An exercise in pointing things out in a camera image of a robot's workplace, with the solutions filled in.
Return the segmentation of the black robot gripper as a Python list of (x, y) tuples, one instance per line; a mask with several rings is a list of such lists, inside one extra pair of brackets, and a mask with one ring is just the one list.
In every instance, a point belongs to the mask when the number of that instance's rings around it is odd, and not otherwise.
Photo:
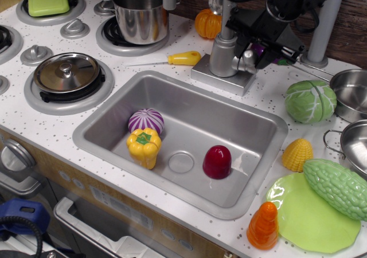
[(235, 56), (242, 58), (252, 45), (259, 44), (264, 52), (258, 56), (256, 69), (264, 69), (279, 57), (295, 62), (304, 52), (304, 43), (294, 34), (288, 22), (278, 21), (268, 10), (234, 8), (226, 27), (236, 33)]

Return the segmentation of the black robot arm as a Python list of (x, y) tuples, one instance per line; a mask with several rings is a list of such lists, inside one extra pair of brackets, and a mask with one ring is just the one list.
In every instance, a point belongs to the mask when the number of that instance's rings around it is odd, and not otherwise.
[(262, 52), (255, 56), (255, 69), (264, 69), (278, 59), (295, 63), (306, 47), (291, 29), (298, 17), (310, 12), (314, 25), (319, 25), (316, 7), (322, 7), (325, 0), (266, 0), (263, 10), (231, 10), (226, 27), (237, 36), (235, 57), (241, 60), (253, 44)]

